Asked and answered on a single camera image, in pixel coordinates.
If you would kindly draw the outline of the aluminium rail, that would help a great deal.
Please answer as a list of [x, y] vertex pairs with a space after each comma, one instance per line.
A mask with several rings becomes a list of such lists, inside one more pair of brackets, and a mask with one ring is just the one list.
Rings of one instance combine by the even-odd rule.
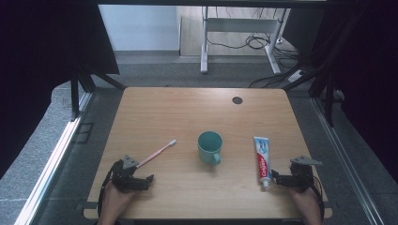
[[357, 199], [360, 202], [365, 216], [368, 218], [371, 225], [385, 225], [382, 217], [377, 210], [373, 198], [371, 197], [368, 189], [365, 187], [362, 180], [360, 179], [360, 176], [354, 165], [352, 164], [350, 157], [346, 153], [344, 145], [342, 144], [342, 141], [339, 138], [336, 130], [333, 126], [329, 124], [329, 122], [325, 118], [325, 110], [323, 109], [321, 102], [313, 97], [311, 97], [311, 102], [314, 106], [317, 117], [322, 124], [322, 127], [327, 133], [333, 150], [337, 158], [339, 159], [340, 164], [342, 165], [344, 173], [348, 178], [348, 181], [353, 188]]
[[63, 156], [68, 149], [72, 137], [74, 136], [78, 126], [82, 122], [82, 118], [84, 116], [84, 111], [92, 98], [92, 94], [84, 93], [78, 99], [78, 109], [81, 111], [79, 115], [75, 118], [70, 120], [58, 140], [52, 154], [49, 157], [38, 181], [36, 182], [35, 186], [33, 187], [29, 197], [27, 198], [22, 211], [20, 212], [19, 216], [17, 217], [14, 225], [30, 225], [35, 217], [38, 208], [44, 199], [44, 196], [50, 186], [54, 175], [58, 169], [58, 166], [61, 163]]

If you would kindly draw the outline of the black metal frame post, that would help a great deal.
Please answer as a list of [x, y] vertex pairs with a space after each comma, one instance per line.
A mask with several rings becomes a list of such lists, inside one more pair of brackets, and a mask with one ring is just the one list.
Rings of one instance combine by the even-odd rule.
[[75, 64], [75, 69], [72, 71], [70, 76], [70, 97], [71, 97], [71, 120], [75, 121], [81, 114], [79, 105], [79, 86], [81, 86], [86, 93], [93, 93], [96, 89], [96, 85], [92, 79], [92, 75], [102, 79], [106, 83], [112, 85], [113, 87], [124, 90], [127, 88], [126, 85], [118, 82], [117, 80], [111, 78], [104, 72], [99, 72], [96, 70], [85, 69], [79, 63]]
[[371, 0], [327, 0], [324, 6], [327, 17], [321, 22], [321, 26], [327, 27], [329, 34], [323, 33], [323, 42], [307, 57], [307, 60], [315, 62], [314, 70], [283, 87], [284, 91], [290, 91], [314, 79], [308, 94], [311, 98], [317, 98], [326, 91], [324, 117], [331, 126], [335, 86], [332, 66], [370, 2]]

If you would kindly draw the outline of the teal cup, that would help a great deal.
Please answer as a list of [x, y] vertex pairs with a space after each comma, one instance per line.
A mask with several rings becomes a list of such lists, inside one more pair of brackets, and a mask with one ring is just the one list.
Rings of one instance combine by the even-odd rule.
[[219, 165], [222, 144], [222, 136], [219, 133], [211, 130], [201, 133], [197, 141], [200, 159], [208, 165]]

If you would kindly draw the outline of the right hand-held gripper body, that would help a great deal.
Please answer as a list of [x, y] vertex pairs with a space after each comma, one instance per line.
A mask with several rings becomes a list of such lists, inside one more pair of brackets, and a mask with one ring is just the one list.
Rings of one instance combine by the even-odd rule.
[[297, 180], [298, 189], [303, 192], [314, 184], [313, 166], [322, 166], [321, 161], [300, 156], [291, 159], [290, 171]]

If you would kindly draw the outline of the black overhead frame bar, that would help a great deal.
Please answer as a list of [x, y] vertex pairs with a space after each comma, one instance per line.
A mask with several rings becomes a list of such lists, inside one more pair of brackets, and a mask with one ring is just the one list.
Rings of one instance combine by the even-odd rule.
[[322, 8], [327, 0], [90, 0], [98, 5], [195, 6], [240, 8]]

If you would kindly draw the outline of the person's right hand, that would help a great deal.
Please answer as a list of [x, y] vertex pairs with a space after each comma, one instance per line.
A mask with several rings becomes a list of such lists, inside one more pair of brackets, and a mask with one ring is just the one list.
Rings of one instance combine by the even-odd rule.
[[295, 188], [289, 187], [288, 192], [297, 209], [303, 215], [303, 218], [317, 218], [322, 220], [317, 197], [311, 189], [308, 188], [304, 192], [299, 192]]

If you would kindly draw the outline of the white desk frame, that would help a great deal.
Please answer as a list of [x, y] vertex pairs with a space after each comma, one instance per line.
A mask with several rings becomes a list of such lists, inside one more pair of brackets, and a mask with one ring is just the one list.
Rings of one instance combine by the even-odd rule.
[[273, 54], [280, 37], [287, 9], [283, 8], [276, 19], [233, 19], [233, 18], [209, 18], [208, 7], [202, 7], [203, 36], [201, 47], [200, 71], [207, 73], [207, 34], [210, 32], [227, 33], [264, 33], [270, 35], [269, 44], [264, 47], [268, 61], [274, 74], [280, 74], [281, 70]]

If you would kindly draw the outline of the black curtain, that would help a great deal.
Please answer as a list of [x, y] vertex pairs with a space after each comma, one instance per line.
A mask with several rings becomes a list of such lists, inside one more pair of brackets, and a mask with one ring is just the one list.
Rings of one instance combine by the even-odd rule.
[[117, 74], [95, 0], [0, 0], [0, 178], [77, 73]]
[[349, 17], [357, 14], [331, 67], [316, 76], [310, 94], [333, 82], [342, 109], [398, 183], [398, 0], [348, 0], [357, 6], [293, 8], [283, 38], [314, 66], [324, 64]]

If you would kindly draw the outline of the pink toothbrush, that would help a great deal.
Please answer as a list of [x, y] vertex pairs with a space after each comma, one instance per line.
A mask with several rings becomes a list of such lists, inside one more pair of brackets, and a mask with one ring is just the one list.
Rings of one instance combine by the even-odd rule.
[[158, 156], [159, 154], [161, 154], [164, 150], [166, 150], [167, 148], [173, 146], [176, 144], [176, 140], [171, 140], [170, 142], [168, 142], [166, 145], [163, 146], [163, 148], [157, 150], [156, 152], [154, 152], [153, 154], [151, 154], [149, 157], [147, 157], [145, 160], [141, 161], [138, 165], [137, 165], [137, 169], [143, 167], [144, 165], [146, 165], [149, 161], [151, 161], [152, 159], [154, 159], [156, 156]]

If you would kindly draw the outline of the person's left hand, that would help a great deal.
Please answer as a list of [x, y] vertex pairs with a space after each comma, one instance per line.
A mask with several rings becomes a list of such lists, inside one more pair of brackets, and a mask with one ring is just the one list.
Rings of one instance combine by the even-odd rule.
[[105, 187], [105, 194], [102, 200], [100, 218], [118, 218], [128, 207], [134, 192], [121, 192], [112, 182]]

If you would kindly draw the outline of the white power strip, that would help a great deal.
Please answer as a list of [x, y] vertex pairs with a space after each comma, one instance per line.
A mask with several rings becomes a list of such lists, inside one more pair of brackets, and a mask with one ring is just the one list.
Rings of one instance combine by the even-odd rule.
[[299, 69], [298, 71], [296, 71], [295, 73], [293, 73], [289, 78], [288, 81], [290, 83], [295, 82], [296, 80], [298, 80], [299, 78], [301, 78], [303, 75], [305, 74], [305, 72], [301, 69]]

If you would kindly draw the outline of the white toothpaste tube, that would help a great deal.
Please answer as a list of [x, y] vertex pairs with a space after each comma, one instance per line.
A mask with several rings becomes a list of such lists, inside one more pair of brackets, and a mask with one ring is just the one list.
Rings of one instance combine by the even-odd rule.
[[259, 181], [263, 188], [269, 188], [271, 173], [269, 165], [268, 138], [254, 137], [253, 139], [256, 149]]

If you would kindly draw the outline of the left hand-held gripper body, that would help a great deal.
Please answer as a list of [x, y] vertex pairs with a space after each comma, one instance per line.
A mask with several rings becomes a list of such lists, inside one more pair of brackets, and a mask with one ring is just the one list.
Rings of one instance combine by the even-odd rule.
[[112, 167], [112, 182], [120, 191], [141, 190], [146, 185], [145, 179], [133, 175], [139, 163], [131, 156], [125, 155]]

